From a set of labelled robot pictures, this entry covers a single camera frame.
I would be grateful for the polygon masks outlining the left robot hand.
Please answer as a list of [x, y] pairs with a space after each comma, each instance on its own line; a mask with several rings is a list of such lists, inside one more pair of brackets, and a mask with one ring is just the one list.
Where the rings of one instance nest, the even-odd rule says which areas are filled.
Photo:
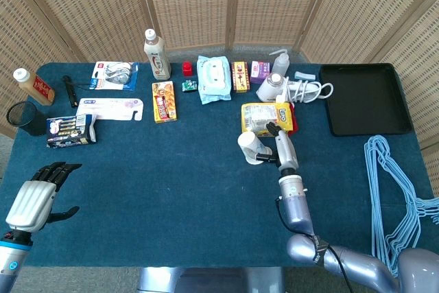
[[12, 230], [35, 233], [46, 224], [68, 220], [79, 207], [62, 213], [53, 213], [54, 200], [69, 174], [80, 164], [55, 162], [40, 168], [30, 180], [25, 181], [14, 199], [5, 219]]

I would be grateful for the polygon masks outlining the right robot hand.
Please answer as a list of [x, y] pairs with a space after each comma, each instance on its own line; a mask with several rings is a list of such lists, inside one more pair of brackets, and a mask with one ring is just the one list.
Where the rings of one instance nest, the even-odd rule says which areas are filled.
[[266, 124], [268, 132], [275, 138], [276, 150], [271, 155], [256, 153], [256, 160], [274, 163], [281, 177], [294, 175], [298, 169], [298, 159], [291, 139], [287, 133], [273, 122]]

